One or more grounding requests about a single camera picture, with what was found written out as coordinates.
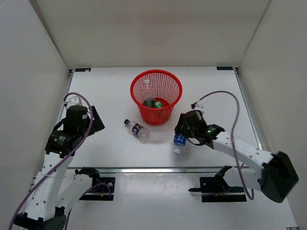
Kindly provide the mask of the clear blue-label water bottle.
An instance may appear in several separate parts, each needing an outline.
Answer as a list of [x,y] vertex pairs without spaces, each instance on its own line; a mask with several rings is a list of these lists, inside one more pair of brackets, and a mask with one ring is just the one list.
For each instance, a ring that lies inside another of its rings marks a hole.
[[182,134],[175,134],[173,145],[174,145],[174,153],[180,154],[181,150],[185,147],[187,142],[187,138]]

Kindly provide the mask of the green plastic soda bottle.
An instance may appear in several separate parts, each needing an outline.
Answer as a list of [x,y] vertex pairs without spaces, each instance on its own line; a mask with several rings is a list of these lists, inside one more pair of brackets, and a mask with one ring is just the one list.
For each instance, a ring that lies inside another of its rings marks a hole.
[[154,102],[154,107],[155,107],[155,108],[164,108],[164,105],[163,105],[163,103],[160,102],[160,101],[155,101],[155,102]]

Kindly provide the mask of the clear green-label water bottle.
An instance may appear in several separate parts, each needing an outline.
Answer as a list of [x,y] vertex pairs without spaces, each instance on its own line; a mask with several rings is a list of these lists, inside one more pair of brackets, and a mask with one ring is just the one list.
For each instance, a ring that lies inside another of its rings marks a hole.
[[144,80],[143,102],[146,107],[155,108],[155,94],[150,80]]

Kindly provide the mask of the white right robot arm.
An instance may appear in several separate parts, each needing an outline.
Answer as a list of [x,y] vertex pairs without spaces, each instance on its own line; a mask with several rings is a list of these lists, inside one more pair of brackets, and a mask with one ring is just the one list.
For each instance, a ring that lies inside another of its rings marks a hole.
[[194,138],[198,146],[223,152],[253,169],[260,190],[274,202],[281,203],[299,180],[286,153],[260,150],[235,139],[222,127],[206,124],[198,110],[181,114],[175,133]]

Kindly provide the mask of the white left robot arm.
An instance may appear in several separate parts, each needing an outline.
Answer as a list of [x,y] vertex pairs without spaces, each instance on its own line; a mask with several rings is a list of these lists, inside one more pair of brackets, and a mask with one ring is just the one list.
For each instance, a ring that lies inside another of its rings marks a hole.
[[9,229],[13,225],[28,230],[61,230],[72,206],[87,192],[100,188],[99,172],[84,167],[77,171],[68,188],[60,192],[65,173],[76,150],[85,139],[105,128],[94,106],[72,105],[66,116],[58,122],[45,147],[43,168],[38,172],[33,188],[21,202],[24,212],[17,208]]

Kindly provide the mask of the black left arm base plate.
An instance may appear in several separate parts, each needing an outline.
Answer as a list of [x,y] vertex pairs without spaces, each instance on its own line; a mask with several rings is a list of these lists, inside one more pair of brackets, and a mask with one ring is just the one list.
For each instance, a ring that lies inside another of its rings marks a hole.
[[115,193],[116,177],[115,174],[100,174],[95,184],[104,183],[92,188],[88,193],[83,195],[79,200],[82,201],[113,201]]

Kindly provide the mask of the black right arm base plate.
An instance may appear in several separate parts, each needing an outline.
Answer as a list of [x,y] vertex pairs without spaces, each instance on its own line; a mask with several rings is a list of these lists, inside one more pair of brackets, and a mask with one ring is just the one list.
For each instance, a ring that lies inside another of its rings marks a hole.
[[246,202],[244,189],[239,186],[229,186],[224,179],[225,173],[232,169],[224,166],[211,177],[200,177],[200,187],[190,188],[191,193],[201,193],[203,203],[214,202]]

